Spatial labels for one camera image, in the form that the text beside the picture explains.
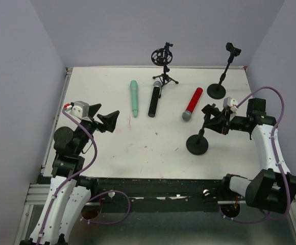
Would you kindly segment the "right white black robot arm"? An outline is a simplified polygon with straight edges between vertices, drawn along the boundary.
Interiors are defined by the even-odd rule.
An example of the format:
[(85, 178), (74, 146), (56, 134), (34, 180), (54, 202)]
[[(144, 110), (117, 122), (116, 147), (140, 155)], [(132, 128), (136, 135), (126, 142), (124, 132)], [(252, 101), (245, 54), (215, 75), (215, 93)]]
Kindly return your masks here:
[(249, 133), (255, 142), (261, 170), (252, 180), (227, 174), (221, 188), (244, 197), (250, 207), (284, 214), (296, 195), (296, 176), (283, 159), (275, 127), (277, 121), (266, 114), (265, 99), (249, 99), (246, 116), (237, 116), (234, 110), (234, 104), (227, 101), (223, 110), (206, 105), (202, 109), (203, 127), (223, 135), (231, 130)]

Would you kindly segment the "short black round-base stand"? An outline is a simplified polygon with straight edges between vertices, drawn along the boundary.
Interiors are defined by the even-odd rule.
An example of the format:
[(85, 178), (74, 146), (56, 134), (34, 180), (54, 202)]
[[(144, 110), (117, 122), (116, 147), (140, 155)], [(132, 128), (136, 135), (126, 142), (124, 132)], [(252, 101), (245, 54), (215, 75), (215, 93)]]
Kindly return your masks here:
[(205, 114), (204, 116), (204, 122), (199, 130), (198, 134), (191, 135), (187, 141), (186, 141), (186, 147), (188, 151), (194, 155), (203, 155), (208, 150), (208, 141), (204, 137), (205, 134), (205, 123), (210, 120), (211, 113), (207, 112), (205, 113), (203, 110), (202, 112)]

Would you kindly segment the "black microphone silver grille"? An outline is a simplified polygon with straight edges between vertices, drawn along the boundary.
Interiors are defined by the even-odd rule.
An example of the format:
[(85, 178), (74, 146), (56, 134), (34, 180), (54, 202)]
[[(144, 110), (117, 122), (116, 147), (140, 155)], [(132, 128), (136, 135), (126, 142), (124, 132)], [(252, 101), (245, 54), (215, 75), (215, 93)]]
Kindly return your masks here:
[(149, 111), (148, 111), (149, 117), (155, 117), (155, 115), (156, 115), (156, 110), (157, 110), (161, 87), (162, 87), (162, 83), (160, 81), (154, 82), (151, 102), (150, 102)]

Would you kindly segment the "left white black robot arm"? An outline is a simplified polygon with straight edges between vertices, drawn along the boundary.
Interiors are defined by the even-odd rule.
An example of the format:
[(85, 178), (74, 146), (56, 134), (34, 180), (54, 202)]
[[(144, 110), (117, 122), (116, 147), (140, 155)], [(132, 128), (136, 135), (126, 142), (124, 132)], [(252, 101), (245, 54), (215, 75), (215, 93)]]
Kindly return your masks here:
[(53, 135), (56, 155), (52, 164), (51, 182), (47, 199), (36, 227), (30, 237), (20, 244), (67, 244), (70, 232), (85, 203), (97, 193), (97, 181), (81, 173), (84, 166), (83, 149), (93, 139), (95, 131), (113, 132), (119, 111), (100, 115), (101, 104), (88, 105), (77, 101), (66, 104), (62, 113), (77, 128), (63, 126)]

